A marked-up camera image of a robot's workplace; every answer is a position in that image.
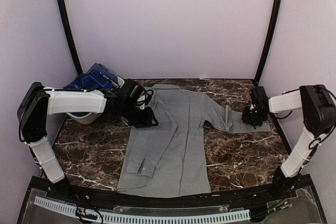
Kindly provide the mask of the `grey long sleeve shirt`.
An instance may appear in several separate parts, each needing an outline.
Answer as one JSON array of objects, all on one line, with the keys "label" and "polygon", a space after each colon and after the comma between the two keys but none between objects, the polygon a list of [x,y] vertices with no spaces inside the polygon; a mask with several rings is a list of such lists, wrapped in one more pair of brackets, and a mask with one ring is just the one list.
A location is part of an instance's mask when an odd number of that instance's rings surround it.
[{"label": "grey long sleeve shirt", "polygon": [[210,193],[204,148],[204,122],[236,134],[268,132],[242,121],[242,113],[221,106],[204,93],[168,84],[153,86],[150,107],[159,125],[132,128],[117,191],[169,187],[181,195],[191,184]]}]

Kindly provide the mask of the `white laundry basket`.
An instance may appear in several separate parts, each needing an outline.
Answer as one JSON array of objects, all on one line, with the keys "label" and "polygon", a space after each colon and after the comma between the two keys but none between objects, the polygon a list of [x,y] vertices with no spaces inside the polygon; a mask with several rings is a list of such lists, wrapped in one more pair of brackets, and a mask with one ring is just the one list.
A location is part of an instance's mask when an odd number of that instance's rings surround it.
[{"label": "white laundry basket", "polygon": [[[115,87],[122,86],[124,84],[124,80],[118,77],[118,84],[112,82]],[[74,119],[76,122],[81,124],[90,124],[94,120],[96,120],[101,114],[89,113],[89,112],[76,112],[76,113],[67,113],[67,115]]]}]

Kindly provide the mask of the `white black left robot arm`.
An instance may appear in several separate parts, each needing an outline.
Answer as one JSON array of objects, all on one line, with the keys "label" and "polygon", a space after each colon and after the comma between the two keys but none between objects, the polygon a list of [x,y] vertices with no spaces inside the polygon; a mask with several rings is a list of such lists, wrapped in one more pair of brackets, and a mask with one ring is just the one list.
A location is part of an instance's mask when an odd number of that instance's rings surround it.
[{"label": "white black left robot arm", "polygon": [[54,184],[54,193],[61,200],[69,201],[74,197],[74,189],[65,182],[66,175],[47,138],[47,117],[63,113],[107,113],[125,118],[137,129],[154,127],[159,123],[149,107],[153,93],[131,79],[112,90],[55,89],[34,82],[17,110],[19,140],[29,147],[36,163]]}]

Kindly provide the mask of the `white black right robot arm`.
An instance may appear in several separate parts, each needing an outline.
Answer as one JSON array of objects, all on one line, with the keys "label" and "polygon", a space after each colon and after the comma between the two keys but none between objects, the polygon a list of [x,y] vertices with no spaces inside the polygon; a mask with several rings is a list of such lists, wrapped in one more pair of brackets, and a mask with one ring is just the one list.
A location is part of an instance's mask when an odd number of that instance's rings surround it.
[{"label": "white black right robot arm", "polygon": [[311,84],[273,97],[266,95],[264,87],[254,87],[250,97],[251,104],[244,108],[241,119],[254,128],[269,116],[286,122],[291,116],[297,120],[300,136],[280,167],[284,178],[297,176],[335,130],[335,94],[322,84]]}]

